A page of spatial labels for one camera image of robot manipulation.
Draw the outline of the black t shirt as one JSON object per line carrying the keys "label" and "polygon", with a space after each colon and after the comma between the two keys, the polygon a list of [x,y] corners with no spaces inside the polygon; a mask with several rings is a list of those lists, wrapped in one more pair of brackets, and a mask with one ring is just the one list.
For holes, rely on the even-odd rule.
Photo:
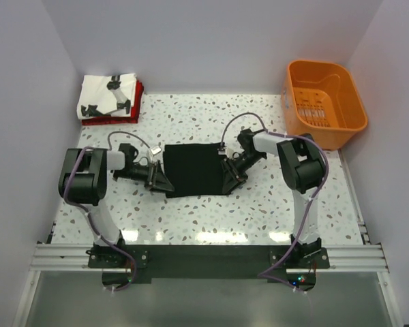
{"label": "black t shirt", "polygon": [[166,197],[221,196],[224,157],[219,148],[219,143],[167,144],[163,168],[174,190]]}

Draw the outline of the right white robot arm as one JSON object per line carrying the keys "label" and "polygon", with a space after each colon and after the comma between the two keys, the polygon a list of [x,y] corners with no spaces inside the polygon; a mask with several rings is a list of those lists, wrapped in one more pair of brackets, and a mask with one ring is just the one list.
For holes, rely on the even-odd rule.
{"label": "right white robot arm", "polygon": [[294,229],[291,244],[283,256],[266,271],[291,261],[299,268],[314,260],[322,249],[318,231],[318,194],[329,175],[329,164],[324,151],[312,136],[285,136],[265,129],[245,129],[237,140],[243,152],[235,158],[224,155],[222,160],[222,193],[227,195],[247,181],[247,171],[267,155],[278,157],[282,176],[292,191]]}

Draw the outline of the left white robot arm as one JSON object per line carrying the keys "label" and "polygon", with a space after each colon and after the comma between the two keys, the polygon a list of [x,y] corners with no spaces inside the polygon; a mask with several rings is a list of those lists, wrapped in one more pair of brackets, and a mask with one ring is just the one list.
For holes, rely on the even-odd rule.
{"label": "left white robot arm", "polygon": [[156,193],[175,190],[155,155],[161,149],[147,151],[147,162],[138,160],[138,149],[122,143],[117,151],[86,146],[68,149],[59,177],[59,194],[70,206],[85,214],[93,233],[93,246],[86,251],[90,268],[145,268],[149,254],[125,244],[122,231],[113,221],[106,204],[108,174],[112,177],[138,181]]}

